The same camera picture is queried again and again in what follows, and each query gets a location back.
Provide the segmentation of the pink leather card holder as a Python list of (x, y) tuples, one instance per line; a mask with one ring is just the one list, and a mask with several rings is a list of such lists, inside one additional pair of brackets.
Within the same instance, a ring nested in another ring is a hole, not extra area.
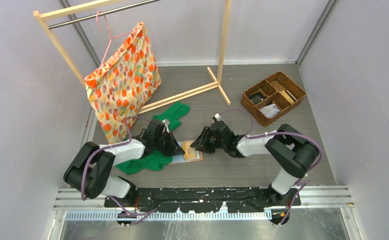
[(204, 159), (203, 153), (191, 147), (194, 140), (179, 141), (179, 146), (184, 150), (184, 154), (172, 157), (170, 165), (198, 162)]

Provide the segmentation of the orange credit card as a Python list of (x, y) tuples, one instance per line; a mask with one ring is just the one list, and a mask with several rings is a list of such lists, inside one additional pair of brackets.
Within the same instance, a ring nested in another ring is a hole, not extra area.
[(200, 151), (196, 150), (195, 148), (191, 147), (193, 140), (183, 141), (181, 143), (181, 147), (184, 150), (183, 159), (186, 162), (195, 162), (203, 160), (203, 155)]

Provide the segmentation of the woven wicker divided basket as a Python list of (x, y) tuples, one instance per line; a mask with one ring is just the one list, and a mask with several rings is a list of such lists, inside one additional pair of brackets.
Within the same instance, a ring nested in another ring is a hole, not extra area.
[[(296, 98), (296, 102), (294, 104), (290, 104), (279, 94), (279, 91), (288, 91), (294, 98)], [(249, 96), (256, 92), (261, 92), (266, 95), (266, 99), (255, 105), (251, 102)], [(284, 72), (278, 71), (245, 90), (242, 94), (240, 103), (260, 125), (267, 127), (291, 111), (293, 108), (297, 107), (305, 96), (306, 92), (303, 88), (295, 83)], [(266, 118), (260, 111), (260, 108), (270, 104), (276, 104), (280, 109), (280, 112), (271, 119)]]

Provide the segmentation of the gold striped credit card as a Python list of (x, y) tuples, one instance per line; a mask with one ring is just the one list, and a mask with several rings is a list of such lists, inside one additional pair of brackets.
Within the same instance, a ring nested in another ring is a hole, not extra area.
[(293, 105), (297, 99), (294, 98), (288, 91), (283, 90), (278, 92), (286, 101), (288, 101), (291, 105)]

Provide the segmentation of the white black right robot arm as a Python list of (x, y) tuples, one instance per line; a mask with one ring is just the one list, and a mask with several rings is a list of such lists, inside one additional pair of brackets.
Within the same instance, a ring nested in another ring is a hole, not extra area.
[(197, 151), (213, 154), (222, 149), (232, 158), (271, 155), (281, 169), (270, 184), (268, 200), (281, 205), (288, 191), (323, 158), (324, 151), (312, 138), (289, 124), (257, 135), (236, 135), (222, 120), (206, 126), (191, 144)]

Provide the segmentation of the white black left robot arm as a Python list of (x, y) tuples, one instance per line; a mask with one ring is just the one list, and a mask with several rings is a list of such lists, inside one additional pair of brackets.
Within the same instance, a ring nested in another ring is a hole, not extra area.
[(121, 177), (111, 176), (111, 170), (118, 164), (141, 159), (155, 152), (165, 157), (185, 154), (168, 124), (152, 119), (139, 135), (128, 140), (107, 145), (86, 142), (65, 170), (63, 181), (78, 190), (84, 200), (99, 195), (112, 196), (122, 206), (130, 207), (136, 200), (131, 183)]

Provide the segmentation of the black card in basket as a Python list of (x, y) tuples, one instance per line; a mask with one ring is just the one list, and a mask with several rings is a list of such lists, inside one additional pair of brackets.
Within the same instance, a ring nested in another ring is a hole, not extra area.
[(258, 92), (255, 92), (253, 93), (252, 95), (250, 95), (248, 98), (250, 99), (250, 101), (254, 104), (254, 105), (257, 105), (259, 104), (260, 102), (262, 102), (263, 100), (266, 99), (266, 95), (264, 95), (263, 93), (261, 93), (260, 91)]

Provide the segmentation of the white card in basket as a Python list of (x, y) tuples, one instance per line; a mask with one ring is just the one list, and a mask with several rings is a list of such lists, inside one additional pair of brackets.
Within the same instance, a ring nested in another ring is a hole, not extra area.
[(259, 110), (268, 119), (274, 118), (280, 112), (279, 107), (275, 103), (266, 105)]

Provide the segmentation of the green cloth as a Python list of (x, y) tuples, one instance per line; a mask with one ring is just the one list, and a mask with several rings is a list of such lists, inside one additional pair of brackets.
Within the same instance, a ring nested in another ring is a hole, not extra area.
[[(163, 121), (168, 120), (168, 128), (174, 131), (181, 126), (180, 118), (187, 115), (190, 111), (190, 106), (181, 102), (174, 103), (171, 107), (161, 114), (156, 114), (152, 119)], [(143, 169), (150, 171), (160, 171), (173, 160), (172, 156), (164, 156), (160, 151), (155, 151), (152, 154), (140, 158), (132, 159), (116, 165), (115, 167), (126, 175), (135, 174)]]

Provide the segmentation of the wooden clothes rack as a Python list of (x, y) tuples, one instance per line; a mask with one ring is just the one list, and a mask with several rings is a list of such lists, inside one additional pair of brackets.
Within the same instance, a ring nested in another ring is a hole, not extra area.
[[(113, 1), (95, 0), (88, 3), (65, 7), (47, 13), (39, 13), (39, 11), (35, 10), (33, 12), (33, 17), (44, 30), (50, 41), (53, 43), (53, 45), (58, 50), (65, 62), (68, 64), (68, 66), (70, 67), (74, 75), (77, 77), (77, 79), (80, 81), (80, 83), (84, 87), (86, 87), (89, 98), (93, 98), (94, 94), (99, 92), (99, 90), (96, 88), (98, 83), (105, 82), (107, 78), (116, 80), (119, 76), (125, 77), (127, 80), (134, 80), (136, 82), (137, 88), (133, 92), (135, 95), (140, 95), (149, 98), (151, 94), (155, 91), (155, 88), (160, 85), (160, 78), (158, 74), (158, 67), (155, 63), (155, 57), (150, 51), (150, 40), (144, 32), (145, 28), (143, 23), (139, 23), (134, 30), (126, 33), (127, 39), (125, 42), (122, 43), (120, 48), (118, 48), (117, 51), (109, 59), (103, 58), (101, 63), (98, 64), (97, 69), (93, 71), (92, 74), (88, 75), (86, 78), (82, 76), (76, 64), (72, 61), (71, 57), (69, 56), (69, 54), (67, 53), (67, 51), (65, 50), (65, 48), (60, 43), (59, 39), (53, 33), (52, 30), (93, 18), (98, 19), (100, 16), (105, 17), (106, 15), (115, 12), (136, 8), (150, 3), (151, 1), (147, 0), (124, 7), (115, 8), (105, 12), (99, 12), (91, 16), (76, 18), (74, 20), (69, 20), (54, 25), (48, 25), (46, 21), (59, 17), (69, 16), (75, 13), (80, 13), (86, 10), (91, 10), (96, 7), (111, 5), (113, 4)], [(217, 74), (214, 74), (211, 68), (207, 68), (207, 72), (212, 78), (212, 82), (150, 104), (145, 104), (144, 106), (138, 109), (138, 112), (140, 114), (201, 94), (212, 89), (218, 89), (226, 104), (231, 104), (230, 99), (228, 98), (227, 94), (221, 86), (227, 35), (230, 21), (231, 4), (232, 2), (230, 0), (225, 1), (224, 4)]]

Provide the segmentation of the floral orange tote bag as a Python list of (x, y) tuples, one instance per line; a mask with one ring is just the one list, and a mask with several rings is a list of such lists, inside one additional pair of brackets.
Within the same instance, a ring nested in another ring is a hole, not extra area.
[(161, 85), (148, 33), (139, 22), (121, 46), (85, 77), (87, 99), (110, 144), (122, 142)]

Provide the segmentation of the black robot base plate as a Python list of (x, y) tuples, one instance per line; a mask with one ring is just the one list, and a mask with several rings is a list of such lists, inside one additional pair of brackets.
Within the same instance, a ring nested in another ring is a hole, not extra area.
[(295, 197), (296, 188), (285, 196), (278, 196), (268, 188), (247, 187), (140, 187), (132, 188), (124, 198), (107, 197), (106, 208), (136, 207), (141, 212), (157, 210), (159, 213), (216, 213), (226, 208), (229, 213), (257, 213), (264, 208), (287, 209), (300, 206)]

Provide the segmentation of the aluminium frame rail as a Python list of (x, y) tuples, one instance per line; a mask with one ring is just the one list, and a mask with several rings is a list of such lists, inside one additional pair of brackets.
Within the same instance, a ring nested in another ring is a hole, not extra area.
[(158, 209), (150, 215), (143, 211), (138, 216), (124, 213), (120, 207), (106, 207), (104, 195), (82, 201), (74, 189), (61, 188), (56, 196), (53, 210), (61, 211), (65, 220), (73, 221), (217, 221), (217, 220), (271, 220), (281, 216), (287, 210), (291, 214), (295, 209), (351, 209), (354, 204), (348, 189), (344, 186), (307, 186), (296, 197), (291, 208), (287, 206), (261, 207), (258, 210), (230, 210), (226, 201), (214, 205), (213, 210), (200, 212), (185, 210), (178, 206), (165, 212)]

